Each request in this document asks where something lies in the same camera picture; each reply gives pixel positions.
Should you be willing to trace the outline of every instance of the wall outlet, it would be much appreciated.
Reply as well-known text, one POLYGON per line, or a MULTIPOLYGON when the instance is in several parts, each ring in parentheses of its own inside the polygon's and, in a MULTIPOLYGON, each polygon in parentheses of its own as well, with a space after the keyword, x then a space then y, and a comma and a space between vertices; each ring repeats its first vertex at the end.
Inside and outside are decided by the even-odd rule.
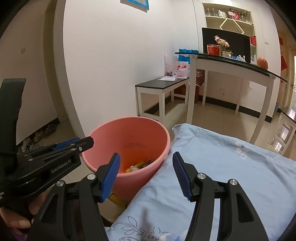
POLYGON ((224 89, 224 88, 220 88, 220 93, 221 93, 221 94, 225 95, 225 92, 226 92, 226 89, 224 89))
POLYGON ((20 54, 24 54, 26 52, 26 48, 22 48, 21 50, 20 50, 20 54))

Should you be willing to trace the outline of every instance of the silver bolt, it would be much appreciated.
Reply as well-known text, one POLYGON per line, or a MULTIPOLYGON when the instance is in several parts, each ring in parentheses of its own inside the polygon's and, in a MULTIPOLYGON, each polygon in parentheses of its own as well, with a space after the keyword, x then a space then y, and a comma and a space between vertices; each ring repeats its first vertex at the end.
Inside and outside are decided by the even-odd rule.
POLYGON ((64 181, 60 180, 60 181, 57 182, 57 186, 58 186, 58 187, 61 187, 61 186, 63 186, 63 185, 64 185, 64 181))
POLYGON ((88 176, 87 176, 87 179, 88 180, 93 180, 93 179, 95 179, 96 178, 96 175, 95 174, 89 174, 88 176))
POLYGON ((230 184, 233 185, 233 186, 237 185, 237 180, 231 179, 230 184))
POLYGON ((199 173, 199 174, 197 175, 197 177, 198 177, 199 179, 205 179, 207 176, 206 176, 204 173, 199 173))

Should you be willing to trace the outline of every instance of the black tv screen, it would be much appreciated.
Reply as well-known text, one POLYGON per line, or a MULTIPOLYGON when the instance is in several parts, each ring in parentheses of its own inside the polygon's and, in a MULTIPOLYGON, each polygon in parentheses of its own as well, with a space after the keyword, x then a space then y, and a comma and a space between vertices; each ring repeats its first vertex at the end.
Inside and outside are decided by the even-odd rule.
POLYGON ((234 56, 245 56, 247 63, 251 63, 251 43, 250 37, 247 35, 216 29, 202 28, 203 51, 207 52, 207 45, 216 45, 215 36, 218 35, 221 39, 225 39, 229 43, 228 50, 231 50, 234 56))

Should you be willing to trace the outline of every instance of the red container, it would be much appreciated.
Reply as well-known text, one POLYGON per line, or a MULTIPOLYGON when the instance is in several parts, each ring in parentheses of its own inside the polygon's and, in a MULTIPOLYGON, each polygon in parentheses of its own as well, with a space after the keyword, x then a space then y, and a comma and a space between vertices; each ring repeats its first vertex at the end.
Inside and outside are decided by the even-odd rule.
POLYGON ((257 43, 256 43, 256 36, 254 36, 254 37, 250 37, 250 40, 251 40, 251 44, 252 44, 252 45, 257 46, 257 43))
POLYGON ((209 44, 207 45, 207 53, 210 55, 220 56, 220 47, 219 45, 209 44))

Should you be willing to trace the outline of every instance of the trash bin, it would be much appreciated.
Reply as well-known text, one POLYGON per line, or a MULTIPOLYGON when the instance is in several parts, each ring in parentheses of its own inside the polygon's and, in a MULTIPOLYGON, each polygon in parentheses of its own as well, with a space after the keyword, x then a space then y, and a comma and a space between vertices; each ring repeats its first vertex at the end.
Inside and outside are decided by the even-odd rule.
POLYGON ((96 172, 117 152, 120 155, 120 169, 112 191, 127 202, 157 172, 170 148, 167 129, 159 122, 145 117, 113 120, 95 129, 90 136, 94 139, 94 147, 82 153, 86 165, 96 172), (130 166, 148 159, 154 162, 138 171, 123 173, 130 166))

